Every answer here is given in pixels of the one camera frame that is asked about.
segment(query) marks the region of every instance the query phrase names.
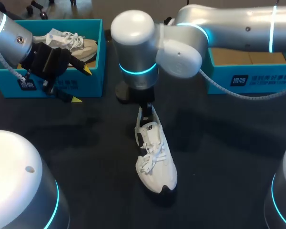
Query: cyan cardboard box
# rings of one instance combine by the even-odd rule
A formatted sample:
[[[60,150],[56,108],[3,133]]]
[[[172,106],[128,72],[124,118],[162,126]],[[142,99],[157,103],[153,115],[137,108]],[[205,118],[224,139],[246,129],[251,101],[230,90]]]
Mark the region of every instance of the cyan cardboard box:
[[[209,49],[202,70],[238,94],[276,93],[286,89],[286,53]],[[208,83],[208,94],[224,94]]]
[[[34,36],[44,36],[52,28],[59,31],[78,33],[85,39],[98,41],[98,51],[95,67],[90,68],[91,76],[86,76],[74,68],[68,68],[61,75],[55,86],[75,97],[101,97],[103,91],[104,69],[106,59],[106,40],[102,20],[35,20],[17,21],[18,24],[31,31]],[[21,75],[26,70],[17,69]],[[22,91],[17,78],[0,63],[0,90],[5,98],[44,98],[47,95],[42,91],[43,80],[35,75],[30,79],[36,84],[36,91]]]

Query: shoelace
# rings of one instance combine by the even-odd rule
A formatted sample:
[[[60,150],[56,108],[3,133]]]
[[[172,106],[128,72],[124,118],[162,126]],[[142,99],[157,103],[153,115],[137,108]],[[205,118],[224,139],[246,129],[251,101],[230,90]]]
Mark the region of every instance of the shoelace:
[[[77,33],[73,34],[70,32],[63,32],[63,36],[65,36],[65,39],[67,42],[65,44],[62,44],[62,46],[66,46],[71,44],[72,47],[70,48],[70,51],[74,48],[83,48],[84,47],[84,39],[85,37],[79,36]]]
[[[147,142],[145,142],[144,146],[147,151],[147,154],[143,157],[144,162],[141,166],[141,172],[149,173],[150,171],[152,171],[153,167],[157,162],[166,160],[166,153],[164,151],[165,147],[162,134],[163,133],[160,130],[161,142],[158,144],[147,144]]]

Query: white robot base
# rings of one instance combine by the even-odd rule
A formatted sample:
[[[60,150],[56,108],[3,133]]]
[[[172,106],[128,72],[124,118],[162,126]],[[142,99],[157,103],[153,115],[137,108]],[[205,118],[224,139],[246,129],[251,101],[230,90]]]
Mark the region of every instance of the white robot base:
[[[286,229],[286,152],[266,196],[264,216],[269,229]]]
[[[0,130],[0,229],[68,229],[65,196],[37,149]]]

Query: dark table surface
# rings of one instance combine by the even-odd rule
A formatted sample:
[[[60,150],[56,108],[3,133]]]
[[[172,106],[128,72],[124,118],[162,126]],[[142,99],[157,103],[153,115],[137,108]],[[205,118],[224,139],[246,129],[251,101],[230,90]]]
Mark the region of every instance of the dark table surface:
[[[286,149],[286,96],[266,102],[207,95],[201,76],[160,74],[155,109],[178,171],[164,207],[135,171],[137,105],[121,105],[108,44],[104,96],[65,104],[4,99],[0,129],[32,142],[60,184],[71,229],[264,229],[263,202]]]

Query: sneaker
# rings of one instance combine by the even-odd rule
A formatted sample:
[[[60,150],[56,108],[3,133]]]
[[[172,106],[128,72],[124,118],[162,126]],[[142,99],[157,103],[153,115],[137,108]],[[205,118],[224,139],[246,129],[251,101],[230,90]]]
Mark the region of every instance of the sneaker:
[[[60,32],[52,29],[47,35],[33,37],[34,43],[43,42],[51,48],[68,49],[72,56],[86,63],[92,62],[97,53],[97,43],[94,40],[84,39],[77,33]]]
[[[173,162],[159,117],[153,109],[153,121],[143,121],[142,108],[139,108],[135,128],[136,142],[140,155],[135,165],[144,185],[154,193],[173,191],[177,185],[177,170]]]

